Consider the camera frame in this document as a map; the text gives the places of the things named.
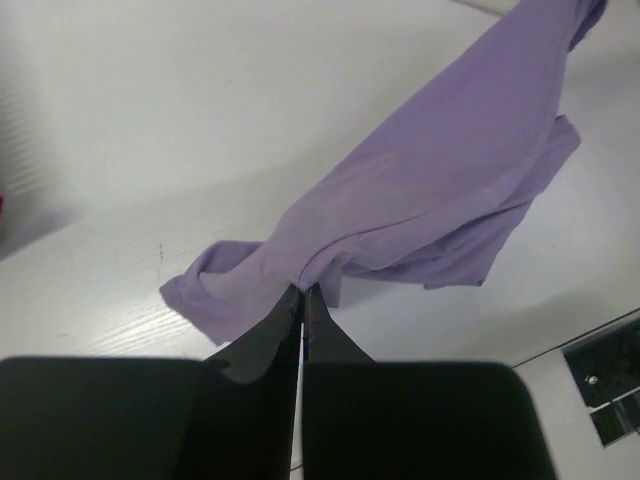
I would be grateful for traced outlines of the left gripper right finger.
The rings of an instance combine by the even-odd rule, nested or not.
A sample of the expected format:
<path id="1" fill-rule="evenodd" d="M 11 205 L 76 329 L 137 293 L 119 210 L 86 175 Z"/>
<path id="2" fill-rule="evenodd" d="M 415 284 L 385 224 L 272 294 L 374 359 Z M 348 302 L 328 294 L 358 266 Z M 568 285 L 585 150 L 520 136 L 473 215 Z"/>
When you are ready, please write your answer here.
<path id="1" fill-rule="evenodd" d="M 520 376 L 496 362 L 382 362 L 305 295 L 306 479 L 553 479 Z"/>

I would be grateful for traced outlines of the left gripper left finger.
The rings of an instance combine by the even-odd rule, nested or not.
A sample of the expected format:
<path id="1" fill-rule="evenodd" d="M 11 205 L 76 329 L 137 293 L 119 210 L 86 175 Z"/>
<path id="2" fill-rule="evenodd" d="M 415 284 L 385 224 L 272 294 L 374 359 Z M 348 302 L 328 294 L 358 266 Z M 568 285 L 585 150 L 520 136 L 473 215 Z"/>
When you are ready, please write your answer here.
<path id="1" fill-rule="evenodd" d="M 286 479 L 302 293 L 205 360 L 1 363 L 5 479 Z"/>

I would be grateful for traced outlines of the purple t shirt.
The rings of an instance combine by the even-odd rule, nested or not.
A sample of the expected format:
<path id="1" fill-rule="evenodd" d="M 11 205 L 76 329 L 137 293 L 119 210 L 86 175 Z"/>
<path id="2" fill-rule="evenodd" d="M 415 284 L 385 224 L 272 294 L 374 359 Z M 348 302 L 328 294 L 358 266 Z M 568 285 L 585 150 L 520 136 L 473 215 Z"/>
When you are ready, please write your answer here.
<path id="1" fill-rule="evenodd" d="M 160 290 L 216 343 L 290 287 L 337 307 L 344 278 L 479 286 L 579 147 L 559 111 L 569 53 L 603 1 L 521 1 L 282 215 L 260 242 L 220 241 Z"/>

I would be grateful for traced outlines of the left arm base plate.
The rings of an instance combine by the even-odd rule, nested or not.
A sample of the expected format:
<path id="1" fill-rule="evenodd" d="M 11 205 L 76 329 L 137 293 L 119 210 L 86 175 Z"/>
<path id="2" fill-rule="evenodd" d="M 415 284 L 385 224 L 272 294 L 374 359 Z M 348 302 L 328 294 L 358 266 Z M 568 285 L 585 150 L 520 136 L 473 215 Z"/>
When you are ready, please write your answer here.
<path id="1" fill-rule="evenodd" d="M 639 433 L 639 312 L 593 330 L 562 349 L 601 444 Z"/>

